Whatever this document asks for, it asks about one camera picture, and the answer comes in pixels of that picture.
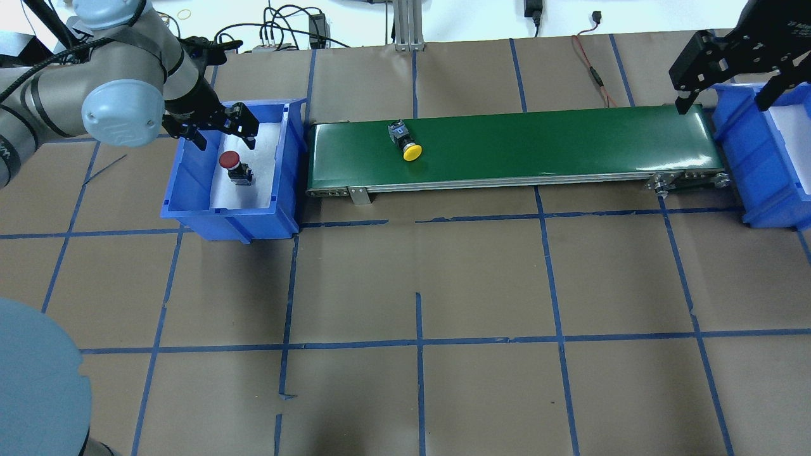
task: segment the white background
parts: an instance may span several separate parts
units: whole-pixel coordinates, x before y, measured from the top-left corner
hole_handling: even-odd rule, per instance
[[[64,0],[52,0],[63,20],[72,15]],[[746,0],[544,0],[540,36],[571,35],[591,27],[591,11],[603,12],[597,33],[661,32],[702,28],[733,28]],[[239,22],[261,22],[263,0],[154,0],[153,5],[177,18],[183,9],[191,17],[179,20],[182,35],[212,39],[220,28]],[[285,4],[272,0],[274,7]],[[531,37],[534,26],[523,17],[523,0],[423,0],[423,34],[430,41],[478,41]],[[327,15],[332,38],[351,46],[382,45],[390,22],[385,23],[383,3],[370,5],[363,0],[307,0],[299,6],[318,6]],[[28,32],[19,0],[0,0],[0,29]],[[389,6],[389,20],[392,7]],[[30,12],[38,36],[48,46],[56,40]],[[308,30],[307,18],[290,18],[293,28]],[[259,44],[259,28],[232,31],[246,45]],[[300,37],[302,47],[306,37]]]

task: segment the red wire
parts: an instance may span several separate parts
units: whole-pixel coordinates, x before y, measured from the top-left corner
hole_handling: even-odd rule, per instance
[[[588,30],[582,30],[577,35],[572,35],[572,38],[574,39],[574,42],[577,43],[577,47],[580,48],[580,52],[583,53],[583,58],[586,60],[586,65],[588,65],[589,68],[591,68],[593,65],[591,65],[591,61],[589,60],[589,56],[586,54],[586,49],[583,48],[583,44],[580,42],[580,35],[582,35],[583,33],[593,32],[594,30],[597,29],[598,26],[599,26],[599,24],[595,25],[592,28],[589,28]],[[606,96],[606,107],[607,108],[611,107],[609,105],[609,102],[613,103],[615,108],[617,107],[616,101],[614,101],[614,98],[612,98],[611,95],[608,94],[608,90],[605,88],[605,86],[600,87],[600,92],[604,93],[605,96]]]

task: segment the yellow cap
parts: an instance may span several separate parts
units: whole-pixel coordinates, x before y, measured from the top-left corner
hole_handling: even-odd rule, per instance
[[[403,151],[403,160],[414,161],[423,153],[423,146],[419,144],[411,145]]]

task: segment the metal post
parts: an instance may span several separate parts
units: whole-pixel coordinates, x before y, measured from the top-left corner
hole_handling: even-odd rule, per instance
[[[422,0],[394,0],[394,23],[397,25],[395,49],[399,51],[425,49]]]

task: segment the light blue joint cap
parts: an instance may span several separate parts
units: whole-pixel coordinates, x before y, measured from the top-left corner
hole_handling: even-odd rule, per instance
[[[104,30],[126,24],[138,10],[140,0],[75,0],[76,15],[91,30]],[[152,9],[152,0],[147,0],[144,11]]]
[[[102,84],[84,99],[82,122],[102,143],[139,147],[161,132],[163,95],[141,80],[115,80]]]

